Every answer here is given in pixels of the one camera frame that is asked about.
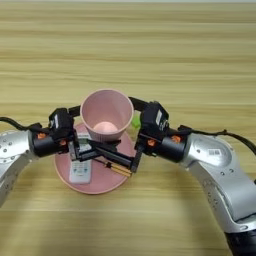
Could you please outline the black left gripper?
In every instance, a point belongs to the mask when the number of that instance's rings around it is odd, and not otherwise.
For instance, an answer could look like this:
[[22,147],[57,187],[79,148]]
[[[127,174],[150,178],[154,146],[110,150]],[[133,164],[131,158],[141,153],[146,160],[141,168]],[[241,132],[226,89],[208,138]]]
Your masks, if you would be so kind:
[[[80,115],[81,106],[75,106],[68,109],[68,113],[72,117]],[[118,153],[117,146],[121,143],[120,140],[98,142],[87,140],[90,149],[79,153],[80,159],[93,159],[99,156],[111,156]],[[37,157],[46,157],[54,154],[70,153],[77,157],[79,150],[78,138],[75,134],[68,137],[54,137],[45,133],[32,133],[31,137],[32,150]]]

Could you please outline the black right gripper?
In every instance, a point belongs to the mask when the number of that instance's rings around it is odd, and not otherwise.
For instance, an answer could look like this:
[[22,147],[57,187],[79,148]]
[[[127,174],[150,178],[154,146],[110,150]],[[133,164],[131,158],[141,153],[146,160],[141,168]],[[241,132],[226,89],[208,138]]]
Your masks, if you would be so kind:
[[[139,112],[144,111],[148,105],[147,102],[134,97],[130,97],[130,101],[134,109]],[[134,159],[120,153],[118,150],[118,153],[115,155],[99,157],[104,157],[116,164],[130,168],[135,173],[143,154],[153,157],[159,156],[171,162],[179,163],[184,157],[186,142],[187,140],[182,136],[173,135],[156,138],[140,132],[135,143],[136,153]]]

